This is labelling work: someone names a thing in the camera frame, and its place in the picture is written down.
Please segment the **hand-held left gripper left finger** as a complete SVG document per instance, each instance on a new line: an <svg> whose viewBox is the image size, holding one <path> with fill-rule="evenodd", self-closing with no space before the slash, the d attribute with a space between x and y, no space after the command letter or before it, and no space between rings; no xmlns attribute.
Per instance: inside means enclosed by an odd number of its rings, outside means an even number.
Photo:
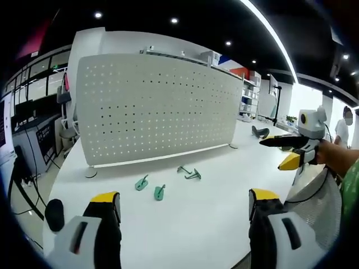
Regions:
<svg viewBox="0 0 359 269"><path fill-rule="evenodd" d="M65 223L61 200L49 201L45 219L55 233L47 255L51 268L121 268L120 193L108 192L91 199L81 216Z"/></svg>

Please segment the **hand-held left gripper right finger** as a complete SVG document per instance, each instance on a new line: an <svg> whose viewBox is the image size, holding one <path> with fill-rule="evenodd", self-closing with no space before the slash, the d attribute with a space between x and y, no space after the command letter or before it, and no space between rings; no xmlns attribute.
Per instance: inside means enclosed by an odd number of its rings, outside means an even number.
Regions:
<svg viewBox="0 0 359 269"><path fill-rule="evenodd" d="M286 210L276 193L252 188L248 196L251 268L314 268L319 261L314 230Z"/></svg>

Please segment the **person's right hand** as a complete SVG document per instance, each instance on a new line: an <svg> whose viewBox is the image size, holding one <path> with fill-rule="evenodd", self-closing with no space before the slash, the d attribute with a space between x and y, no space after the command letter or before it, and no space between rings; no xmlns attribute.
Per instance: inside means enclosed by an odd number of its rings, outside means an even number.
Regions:
<svg viewBox="0 0 359 269"><path fill-rule="evenodd" d="M316 153L318 164L324 164L336 174L340 174L339 157L343 148L327 140L321 140Z"/></svg>

